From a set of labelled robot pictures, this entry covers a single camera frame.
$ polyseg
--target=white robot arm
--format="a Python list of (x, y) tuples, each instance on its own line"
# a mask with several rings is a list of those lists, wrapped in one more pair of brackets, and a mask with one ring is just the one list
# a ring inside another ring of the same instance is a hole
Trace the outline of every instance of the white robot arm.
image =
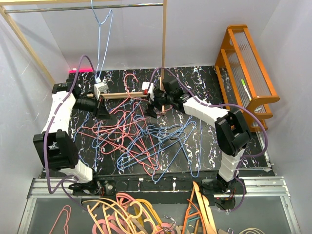
[(251, 140), (248, 125), (238, 109), (226, 110), (209, 107), (210, 104), (183, 92), (176, 79), (165, 78), (162, 91), (154, 84), (144, 82), (142, 90), (149, 95), (146, 115), (157, 117), (154, 107), (161, 111), (163, 105), (172, 105), (174, 109), (192, 115), (214, 126), (218, 145), (222, 151), (221, 167), (217, 175), (217, 184), (222, 191), (227, 191), (236, 182), (238, 166), (245, 148)]
[(109, 113), (103, 105), (103, 98), (99, 95), (108, 89), (107, 84), (101, 82), (96, 85), (100, 86), (101, 89), (99, 90), (98, 87), (95, 87), (95, 97), (88, 98), (87, 95), (81, 95), (79, 86), (75, 86), (72, 93), (69, 94), (70, 87), (72, 86), (70, 79), (66, 83), (55, 84), (52, 90), (52, 106), (48, 121), (41, 134), (35, 135), (33, 139), (37, 153), (45, 167), (43, 151), (44, 135), (48, 130), (50, 122), (53, 121), (48, 131), (48, 166), (54, 171), (73, 175), (78, 184), (92, 181), (93, 170), (81, 162), (78, 149), (68, 135), (70, 116), (72, 109), (79, 109), (88, 111), (93, 117), (99, 119), (109, 118)]

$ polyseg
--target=orange wooden rack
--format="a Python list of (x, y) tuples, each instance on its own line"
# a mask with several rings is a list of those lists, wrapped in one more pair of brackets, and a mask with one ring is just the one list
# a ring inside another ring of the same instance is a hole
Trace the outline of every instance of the orange wooden rack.
[[(229, 103), (228, 89), (233, 90), (236, 103), (252, 112), (267, 129), (265, 119), (273, 114), (269, 103), (279, 101), (274, 86), (265, 69), (246, 25), (231, 25), (227, 28), (215, 70), (223, 99)], [(251, 131), (260, 131), (254, 120), (243, 112)]]

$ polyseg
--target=black marble surface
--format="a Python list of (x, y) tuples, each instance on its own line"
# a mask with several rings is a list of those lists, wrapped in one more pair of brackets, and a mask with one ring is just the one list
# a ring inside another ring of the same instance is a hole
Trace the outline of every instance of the black marble surface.
[[(201, 99), (211, 102), (211, 104), (223, 103), (223, 98), (218, 83), (218, 79), (213, 66), (203, 66), (203, 67), (182, 67), (182, 68), (171, 68), (172, 72), (178, 77)], [(129, 77), (127, 84), (129, 86), (130, 92), (140, 91), (141, 84), (144, 81), (149, 81), (154, 69), (140, 69), (140, 70), (127, 70), (127, 71), (106, 71), (102, 72), (101, 78), (105, 80), (109, 86), (109, 93), (119, 93), (125, 92), (125, 87), (123, 85), (123, 77), (127, 73), (135, 74), (138, 78), (139, 83), (134, 79)], [(159, 85), (160, 72), (156, 74), (155, 84)], [(92, 73), (81, 73), (78, 77), (78, 83), (81, 85), (83, 92), (87, 93), (91, 90), (94, 84), (94, 76)], [(106, 100), (106, 107), (108, 110), (112, 110), (116, 107), (122, 100)], [(72, 111), (71, 122), (69, 126), (69, 135), (74, 138), (76, 129), (85, 121), (87, 113), (84, 111)], [(107, 125), (115, 125), (117, 120), (120, 118), (121, 113), (112, 115), (112, 119), (105, 122)], [(189, 118), (188, 115), (184, 115), (176, 110), (170, 110), (165, 116), (159, 116), (158, 119), (150, 118), (147, 120), (148, 123), (155, 124), (158, 126), (171, 126), (177, 123), (185, 123)], [(192, 159), (192, 171), (197, 172), (198, 156), (199, 156), (199, 143), (200, 143), (200, 127), (199, 120), (193, 117), (193, 120), (197, 123), (196, 129), (191, 133), (190, 138), (185, 144), (185, 150), (188, 154), (187, 157)], [(85, 126), (92, 127), (94, 121), (89, 118)], [(188, 134), (192, 126), (189, 125), (185, 132)], [(83, 130), (87, 134), (91, 134), (91, 130)], [(81, 135), (78, 133), (76, 135), (76, 145), (79, 148), (79, 155), (81, 159), (88, 164), (90, 167), (95, 168), (95, 155), (96, 150), (92, 148), (93, 139)], [(157, 173), (162, 173), (166, 170), (168, 164), (170, 164), (173, 156), (180, 147), (179, 144), (173, 145), (171, 148), (161, 152), (159, 156), (159, 163), (161, 165)], [(109, 151), (112, 148), (108, 146), (105, 151)], [(257, 154), (261, 151), (261, 146), (259, 140), (255, 133), (253, 133), (253, 138), (245, 151), (245, 155)], [(115, 151), (110, 155), (104, 155), (102, 153), (97, 154), (97, 174), (98, 176), (105, 175), (135, 175), (135, 174), (146, 174), (143, 170), (142, 165), (136, 164), (129, 168), (126, 168), (123, 172), (116, 169), (116, 160), (120, 157), (120, 151)], [(221, 164), (221, 151), (217, 145), (216, 134), (214, 128), (208, 126), (206, 123), (202, 123), (202, 154), (200, 162), (201, 171), (218, 170)], [(244, 159), (242, 167), (254, 168), (254, 167), (267, 167), (267, 163), (264, 156), (256, 158)], [(168, 168), (168, 172), (179, 173), (189, 171), (189, 165), (186, 160), (186, 156), (182, 151), (177, 155), (176, 159), (173, 161), (171, 166)], [(55, 172), (51, 172), (52, 177), (59, 177), (60, 175)]]

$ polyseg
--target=cable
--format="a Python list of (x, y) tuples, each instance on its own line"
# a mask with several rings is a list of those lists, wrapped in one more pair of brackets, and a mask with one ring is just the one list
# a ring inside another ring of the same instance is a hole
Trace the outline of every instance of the cable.
[[(108, 12), (105, 20), (103, 22), (100, 22), (99, 19), (98, 19), (98, 16), (96, 15), (96, 13), (94, 11), (92, 0), (90, 0), (90, 4), (91, 4), (91, 8), (92, 8), (92, 12), (94, 14), (94, 17), (96, 18), (97, 23), (98, 23), (97, 69), (96, 69), (95, 78), (96, 78), (96, 83), (99, 83), (99, 82), (101, 82), (100, 76), (101, 76), (101, 73), (102, 73), (102, 70), (103, 70), (103, 66), (104, 66), (104, 62), (105, 62), (105, 59), (106, 59), (106, 54), (107, 54), (107, 49), (108, 49), (108, 44), (109, 44), (109, 38), (110, 38), (110, 35), (111, 35), (112, 22), (113, 22), (113, 11), (110, 10)], [(99, 67), (99, 57), (100, 57), (100, 45), (101, 45), (101, 26), (107, 21), (107, 19), (110, 16), (111, 16), (111, 22), (110, 22), (110, 27), (109, 27), (109, 31), (108, 31), (108, 38), (107, 38), (107, 42), (106, 42), (105, 54), (104, 54), (103, 63), (102, 63), (102, 67), (101, 67), (99, 76), (97, 76), (97, 74), (98, 74), (98, 67)]]
[(57, 115), (57, 113), (58, 113), (60, 107), (62, 106), (62, 104), (67, 100), (67, 98), (71, 95), (71, 93), (72, 93), (72, 91), (73, 91), (73, 89), (74, 89), (74, 86), (75, 86), (76, 81), (77, 81), (77, 79), (78, 79), (78, 72), (79, 72), (79, 69), (80, 69), (80, 66), (81, 66), (81, 63), (82, 63), (82, 60), (83, 60), (84, 57), (86, 57), (86, 58), (89, 60), (90, 65), (91, 65), (91, 67), (92, 67), (92, 70), (94, 71), (94, 67), (93, 67), (93, 64), (91, 63), (90, 58), (89, 58), (88, 56), (86, 56), (86, 55), (82, 55), (82, 56), (80, 57), (80, 60), (79, 60), (79, 65), (78, 65), (78, 67), (77, 67), (77, 71), (76, 71), (75, 78), (74, 78), (74, 81), (73, 81), (73, 83), (72, 83), (72, 86), (71, 86), (71, 88), (70, 88), (68, 94), (65, 96), (65, 98), (62, 100), (62, 102), (61, 102), (61, 103), (57, 106), (57, 108), (55, 109), (54, 115), (52, 116), (52, 118), (51, 118), (51, 120), (50, 120), (50, 122), (49, 122), (49, 124), (48, 124), (48, 127), (47, 127), (47, 129), (46, 129), (46, 132), (44, 133), (44, 138), (43, 138), (43, 158), (44, 158), (44, 167), (45, 167), (45, 171), (46, 171), (46, 179), (47, 179), (47, 185), (48, 185), (49, 194), (53, 194), (53, 193), (58, 189), (58, 187), (59, 187), (60, 185), (62, 185), (62, 189), (64, 190), (64, 192), (66, 193), (66, 195), (67, 195), (70, 199), (72, 199), (74, 202), (76, 202), (76, 200), (73, 199), (73, 198), (70, 196), (70, 194), (68, 194), (68, 193), (66, 192), (66, 190), (65, 190), (65, 188), (64, 188), (64, 185), (63, 185), (63, 183), (64, 183), (65, 181), (75, 182), (75, 181), (73, 181), (73, 180), (68, 180), (69, 178), (74, 177), (74, 175), (67, 175), (67, 176), (65, 176), (65, 177), (55, 186), (54, 190), (51, 189), (50, 172), (49, 172), (49, 162), (48, 162), (48, 152), (47, 152), (47, 141), (48, 141), (49, 131), (50, 131), (50, 128), (51, 128), (51, 126), (52, 126), (52, 123), (53, 123), (53, 121), (54, 121), (55, 116)]
[(256, 116), (254, 116), (254, 114), (252, 114), (252, 113), (251, 113), (250, 111), (248, 111), (247, 109), (245, 109), (245, 108), (243, 108), (243, 107), (241, 107), (241, 106), (235, 105), (235, 104), (227, 103), (227, 104), (220, 104), (220, 105), (210, 105), (209, 107), (225, 107), (225, 106), (236, 107), (236, 108), (238, 108), (238, 109), (243, 110), (243, 111), (246, 112), (247, 114), (249, 114), (249, 115), (257, 122), (258, 126), (261, 128), (261, 130), (262, 130), (262, 132), (263, 132), (264, 141), (265, 141), (265, 145), (264, 145), (263, 150), (262, 150), (260, 153), (256, 154), (256, 155), (244, 155), (244, 157), (245, 157), (245, 158), (246, 158), (246, 157), (259, 157), (259, 156), (263, 155), (263, 154), (266, 152), (266, 150), (268, 149), (268, 142), (269, 142), (269, 140), (268, 140), (268, 134), (267, 134), (267, 132), (265, 131), (265, 128), (264, 128), (263, 124), (260, 122), (260, 120), (258, 120), (258, 118), (257, 118)]
[[(242, 161), (240, 161), (240, 162), (238, 163), (238, 165), (237, 165), (237, 167), (236, 167), (236, 169), (235, 169), (235, 171), (234, 171), (234, 175), (237, 174), (237, 171), (238, 171), (238, 169), (239, 169), (239, 167), (240, 167), (240, 165), (241, 165), (241, 162), (242, 162)], [(242, 199), (240, 200), (239, 204), (238, 204), (237, 206), (235, 206), (233, 209), (228, 209), (228, 210), (216, 209), (216, 208), (214, 208), (214, 207), (211, 207), (211, 209), (217, 210), (217, 211), (225, 211), (225, 212), (228, 213), (228, 212), (231, 212), (231, 211), (236, 211), (236, 210), (243, 204), (243, 201), (244, 201), (244, 199), (245, 199), (245, 193), (246, 193), (245, 186), (244, 186), (243, 182), (240, 181), (237, 177), (235, 177), (235, 180), (236, 180), (236, 181), (242, 186), (242, 188), (243, 188)]]
[(78, 127), (78, 128), (76, 129), (76, 132), (75, 132), (75, 134), (74, 134), (73, 142), (76, 141), (76, 136), (77, 136), (78, 131), (84, 126), (84, 124), (85, 124), (86, 122), (88, 122), (88, 120), (89, 120), (89, 115), (90, 115), (90, 113), (88, 112), (87, 115), (86, 115), (86, 117), (84, 118), (84, 122), (81, 124), (80, 127)]
[(247, 228), (241, 231), (239, 234), (265, 234), (265, 233), (258, 228)]
[(226, 211), (226, 209), (220, 203), (215, 201), (215, 204), (219, 205), (222, 209), (224, 209)]

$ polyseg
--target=metal rail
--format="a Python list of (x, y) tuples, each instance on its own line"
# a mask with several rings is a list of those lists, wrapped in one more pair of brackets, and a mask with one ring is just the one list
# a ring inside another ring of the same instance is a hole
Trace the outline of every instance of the metal rail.
[(290, 198), (288, 196), (281, 196), (280, 198), (292, 234), (301, 234)]
[(21, 222), (19, 224), (18, 234), (25, 234), (28, 232), (30, 221), (32, 219), (33, 212), (35, 209), (36, 201), (37, 201), (36, 198), (27, 199), (25, 210), (24, 210)]
[[(121, 5), (106, 5), (94, 6), (93, 9), (111, 9), (111, 8), (129, 8), (129, 7), (146, 7), (146, 6), (163, 6), (163, 3), (139, 3), (139, 4), (121, 4)], [(91, 6), (75, 6), (75, 7), (58, 7), (58, 8), (41, 8), (27, 10), (5, 10), (6, 14), (12, 13), (30, 13), (30, 12), (48, 12), (48, 11), (74, 11), (74, 10), (90, 10)]]
[[(289, 196), (288, 188), (286, 186), (284, 177), (282, 176), (264, 176), (264, 177), (242, 177), (246, 185), (246, 196)], [(51, 187), (55, 188), (57, 183), (61, 179), (54, 178), (51, 179)], [(66, 191), (72, 194), (72, 190), (68, 189), (70, 182), (64, 182), (64, 187)], [(144, 193), (156, 193), (158, 191), (140, 191)], [(179, 193), (184, 191), (161, 191), (164, 193)], [(214, 195), (215, 197), (228, 197), (228, 195)], [(49, 194), (47, 189), (46, 179), (34, 179), (29, 190), (29, 198), (62, 198), (67, 197), (62, 188), (58, 188), (54, 194)], [(76, 196), (77, 198), (98, 198), (98, 196), (88, 195), (88, 196)]]

